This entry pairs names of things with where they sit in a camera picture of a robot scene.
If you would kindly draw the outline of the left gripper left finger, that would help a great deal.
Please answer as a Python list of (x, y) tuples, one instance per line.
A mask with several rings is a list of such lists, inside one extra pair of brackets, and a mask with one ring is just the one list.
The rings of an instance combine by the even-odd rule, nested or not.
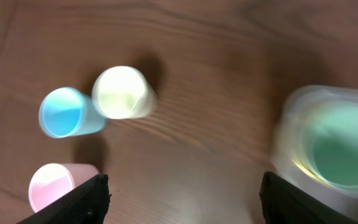
[(111, 201), (108, 180), (98, 174), (17, 224), (103, 224)]

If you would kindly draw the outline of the cream white cup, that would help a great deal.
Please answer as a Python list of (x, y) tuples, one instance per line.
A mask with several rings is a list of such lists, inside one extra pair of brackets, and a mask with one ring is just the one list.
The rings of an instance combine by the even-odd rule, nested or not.
[(136, 68), (116, 66), (105, 70), (92, 89), (96, 110), (109, 119), (135, 119), (150, 115), (158, 99), (144, 75)]

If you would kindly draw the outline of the pink cup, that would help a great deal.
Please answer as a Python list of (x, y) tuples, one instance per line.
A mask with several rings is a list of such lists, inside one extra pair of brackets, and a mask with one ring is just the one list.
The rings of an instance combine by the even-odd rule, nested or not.
[(97, 174), (99, 170), (91, 164), (46, 164), (31, 178), (30, 206), (37, 213)]

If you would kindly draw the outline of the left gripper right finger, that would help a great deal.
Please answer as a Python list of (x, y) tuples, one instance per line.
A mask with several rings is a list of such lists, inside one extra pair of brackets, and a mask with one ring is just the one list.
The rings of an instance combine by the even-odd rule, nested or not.
[(265, 172), (260, 201), (266, 224), (357, 224), (273, 172)]

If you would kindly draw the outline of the light blue cup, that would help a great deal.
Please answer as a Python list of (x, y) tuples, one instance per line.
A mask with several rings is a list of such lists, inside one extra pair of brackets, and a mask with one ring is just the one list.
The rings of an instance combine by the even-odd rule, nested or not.
[(97, 133), (106, 123), (92, 98), (71, 87), (51, 91), (39, 108), (42, 131), (55, 139)]

